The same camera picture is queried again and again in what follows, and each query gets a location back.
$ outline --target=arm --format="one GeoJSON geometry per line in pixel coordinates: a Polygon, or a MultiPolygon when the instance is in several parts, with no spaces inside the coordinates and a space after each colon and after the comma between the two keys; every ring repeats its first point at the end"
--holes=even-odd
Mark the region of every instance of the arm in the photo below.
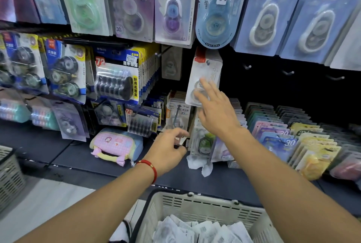
{"type": "MultiPolygon", "coordinates": [[[[186,154],[175,137],[188,136],[176,128],[161,133],[144,159],[156,168],[158,176],[174,168],[186,154]]],[[[123,175],[93,192],[73,206],[20,238],[18,243],[41,242],[108,242],[133,204],[154,179],[153,169],[147,164],[137,164],[123,175]]]]}
{"type": "Polygon", "coordinates": [[[224,141],[245,171],[283,241],[359,242],[361,223],[241,127],[214,83],[201,83],[210,97],[196,94],[203,126],[224,141]]]}

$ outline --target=floor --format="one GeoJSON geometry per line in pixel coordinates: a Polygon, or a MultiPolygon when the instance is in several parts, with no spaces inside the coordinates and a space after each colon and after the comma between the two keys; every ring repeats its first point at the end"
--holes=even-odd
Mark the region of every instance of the floor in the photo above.
{"type": "MultiPolygon", "coordinates": [[[[48,219],[92,193],[64,182],[26,176],[27,184],[19,196],[0,214],[2,243],[12,243],[48,219]]],[[[137,200],[125,219],[132,228],[138,221],[145,200],[137,200]]],[[[116,230],[111,241],[119,240],[116,230]]]]}

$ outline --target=forearm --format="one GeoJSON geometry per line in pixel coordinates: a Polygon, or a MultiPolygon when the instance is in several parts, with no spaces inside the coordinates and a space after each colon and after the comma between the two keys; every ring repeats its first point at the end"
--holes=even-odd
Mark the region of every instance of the forearm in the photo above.
{"type": "Polygon", "coordinates": [[[240,128],[224,138],[285,242],[357,242],[361,225],[240,128]]]}
{"type": "Polygon", "coordinates": [[[108,242],[153,179],[154,173],[149,166],[137,164],[18,242],[108,242]]]}

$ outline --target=person's left hand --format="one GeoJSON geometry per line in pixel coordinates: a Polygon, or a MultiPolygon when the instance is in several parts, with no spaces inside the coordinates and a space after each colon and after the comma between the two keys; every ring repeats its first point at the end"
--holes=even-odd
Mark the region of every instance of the person's left hand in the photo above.
{"type": "Polygon", "coordinates": [[[158,176],[169,172],[178,165],[187,152],[184,146],[174,149],[174,145],[179,144],[179,140],[175,138],[188,136],[189,133],[181,128],[168,129],[160,133],[143,159],[156,168],[158,176]]]}

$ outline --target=empty hook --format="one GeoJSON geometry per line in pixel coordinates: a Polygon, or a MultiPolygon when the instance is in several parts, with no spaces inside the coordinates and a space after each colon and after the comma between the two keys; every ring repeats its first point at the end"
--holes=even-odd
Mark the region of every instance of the empty hook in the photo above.
{"type": "Polygon", "coordinates": [[[290,76],[290,75],[295,74],[295,72],[294,72],[294,71],[291,71],[291,72],[286,72],[286,71],[284,71],[284,70],[282,70],[282,73],[283,73],[283,74],[285,74],[285,75],[287,75],[287,76],[290,76]]]}
{"type": "Polygon", "coordinates": [[[326,75],[326,77],[329,78],[329,79],[332,80],[332,81],[339,81],[339,80],[345,79],[344,76],[338,77],[338,78],[334,78],[334,77],[331,77],[331,76],[329,76],[329,75],[326,75]]]}
{"type": "Polygon", "coordinates": [[[249,70],[250,68],[252,68],[252,66],[247,66],[245,64],[242,64],[242,66],[244,67],[245,70],[249,70]]]}
{"type": "Polygon", "coordinates": [[[172,46],[168,46],[165,50],[163,50],[160,53],[155,53],[155,55],[159,58],[160,56],[162,56],[164,53],[166,53],[172,46]]]}

